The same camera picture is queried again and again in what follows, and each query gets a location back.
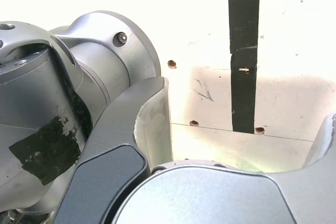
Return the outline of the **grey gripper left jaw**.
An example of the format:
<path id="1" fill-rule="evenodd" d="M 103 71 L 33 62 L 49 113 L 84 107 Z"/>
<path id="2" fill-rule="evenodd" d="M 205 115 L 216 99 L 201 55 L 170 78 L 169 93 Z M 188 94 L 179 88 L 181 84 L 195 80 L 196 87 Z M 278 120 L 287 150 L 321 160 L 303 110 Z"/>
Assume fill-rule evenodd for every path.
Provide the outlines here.
<path id="1" fill-rule="evenodd" d="M 168 79 L 141 80 L 99 117 L 54 223 L 111 223 L 152 169 L 172 159 Z"/>

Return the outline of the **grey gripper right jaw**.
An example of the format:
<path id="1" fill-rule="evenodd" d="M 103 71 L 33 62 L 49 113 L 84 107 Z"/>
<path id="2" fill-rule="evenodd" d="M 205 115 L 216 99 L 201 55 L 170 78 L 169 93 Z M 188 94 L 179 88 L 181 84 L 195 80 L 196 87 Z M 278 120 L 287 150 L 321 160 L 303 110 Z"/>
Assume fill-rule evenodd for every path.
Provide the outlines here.
<path id="1" fill-rule="evenodd" d="M 113 223 L 335 223 L 335 116 L 324 119 L 301 169 L 172 167 L 141 183 Z"/>

